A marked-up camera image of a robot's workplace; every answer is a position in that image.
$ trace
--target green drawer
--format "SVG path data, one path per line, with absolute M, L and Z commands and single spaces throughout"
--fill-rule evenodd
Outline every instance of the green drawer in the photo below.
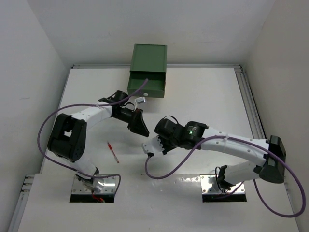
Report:
M 137 96 L 163 98 L 165 91 L 167 46 L 136 44 L 130 67 L 128 94 L 138 89 L 146 78 L 148 83 Z

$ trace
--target white table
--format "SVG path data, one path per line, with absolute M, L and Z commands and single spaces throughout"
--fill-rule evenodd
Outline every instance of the white table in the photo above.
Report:
M 115 90 L 126 91 L 128 68 L 72 69 L 61 106 L 95 103 Z M 185 125 L 198 121 L 229 133 L 251 137 L 246 111 L 233 68 L 168 68 L 166 95 L 147 99 L 142 105 L 144 121 L 155 136 L 157 122 L 166 115 Z M 71 108 L 64 113 L 74 113 Z M 115 203 L 69 203 L 74 172 L 46 161 L 37 174 L 19 227 L 20 232 L 55 231 L 177 231 L 177 232 L 297 232 L 294 219 L 269 212 L 245 183 L 246 203 L 202 203 L 200 191 L 190 191 L 177 174 L 213 173 L 215 166 L 233 165 L 239 158 L 217 152 L 196 151 L 176 175 L 151 180 L 144 175 L 145 137 L 130 133 L 127 124 L 107 119 L 87 133 L 85 154 L 103 174 L 121 174 L 122 183 Z M 117 164 L 107 147 L 117 154 Z M 165 174 L 188 151 L 175 149 L 150 160 L 153 174 Z M 258 181 L 265 200 L 274 209 L 290 214 L 291 206 L 283 184 Z

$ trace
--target red marker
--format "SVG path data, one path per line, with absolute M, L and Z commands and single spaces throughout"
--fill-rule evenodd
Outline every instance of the red marker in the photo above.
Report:
M 110 143 L 108 141 L 107 141 L 107 145 L 110 148 L 110 150 L 112 151 L 112 155 L 114 156 L 116 162 L 119 163 L 119 160 L 117 159 L 117 156 L 115 155 L 114 151 L 112 150 L 112 146 L 110 145 Z

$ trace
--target gray wall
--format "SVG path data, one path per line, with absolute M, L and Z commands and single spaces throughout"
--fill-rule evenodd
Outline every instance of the gray wall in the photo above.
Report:
M 25 0 L 0 3 L 0 231 L 8 229 L 24 176 L 40 170 L 36 135 L 58 107 L 65 68 Z M 46 146 L 51 123 L 43 133 Z
M 275 0 L 28 0 L 63 61 L 129 63 L 137 43 L 169 63 L 245 61 Z
M 287 164 L 309 196 L 309 1 L 277 0 L 264 24 L 247 73 L 268 136 L 283 139 Z M 295 211 L 301 206 L 298 186 L 287 174 Z M 297 219 L 308 231 L 309 209 Z

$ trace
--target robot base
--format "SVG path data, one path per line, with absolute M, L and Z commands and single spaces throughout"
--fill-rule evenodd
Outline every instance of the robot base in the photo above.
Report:
M 216 186 L 216 176 L 213 174 L 200 175 L 203 202 L 246 202 L 246 192 L 244 184 L 241 184 L 236 192 L 226 198 L 221 198 L 232 192 L 239 184 L 231 187 L 231 190 L 222 193 Z
M 116 187 L 116 181 L 113 177 L 102 179 L 104 188 L 101 192 L 94 193 L 95 197 L 102 198 L 104 203 L 114 203 L 114 192 Z M 94 199 L 91 190 L 85 187 L 82 181 L 79 181 L 75 176 L 70 202 L 85 202 L 85 203 L 99 203 L 98 200 Z

